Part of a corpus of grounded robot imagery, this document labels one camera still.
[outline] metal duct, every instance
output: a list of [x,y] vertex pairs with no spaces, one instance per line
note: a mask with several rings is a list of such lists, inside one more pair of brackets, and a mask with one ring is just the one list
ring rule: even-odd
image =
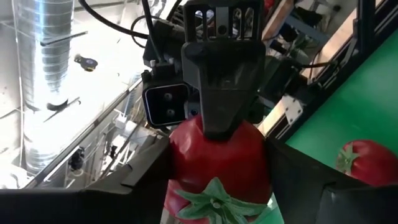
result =
[[15,0],[22,92],[26,106],[41,110],[68,100],[70,41],[41,46],[40,41],[68,36],[73,0]]

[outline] green panel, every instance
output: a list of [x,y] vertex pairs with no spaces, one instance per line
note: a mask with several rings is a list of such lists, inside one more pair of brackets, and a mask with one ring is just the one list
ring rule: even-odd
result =
[[[373,139],[398,154],[398,31],[287,141],[334,167],[348,141]],[[283,224],[279,209],[266,222]]]

